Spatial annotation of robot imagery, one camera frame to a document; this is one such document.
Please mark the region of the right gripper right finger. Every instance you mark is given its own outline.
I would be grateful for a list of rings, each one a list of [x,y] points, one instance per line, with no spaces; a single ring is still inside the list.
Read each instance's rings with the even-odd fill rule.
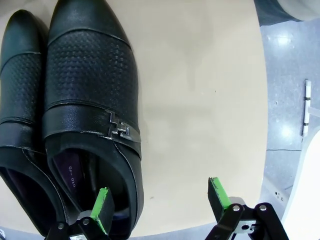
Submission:
[[[207,240],[234,240],[240,234],[248,235],[251,240],[288,239],[270,203],[259,203],[254,208],[231,203],[217,177],[208,179],[207,195],[217,222],[207,235]]]

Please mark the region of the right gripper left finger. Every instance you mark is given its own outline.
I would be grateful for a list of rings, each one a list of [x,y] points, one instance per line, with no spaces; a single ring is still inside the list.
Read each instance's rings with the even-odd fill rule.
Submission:
[[[92,210],[79,214],[69,225],[58,221],[49,230],[47,240],[109,240],[115,204],[109,188],[99,190]]]

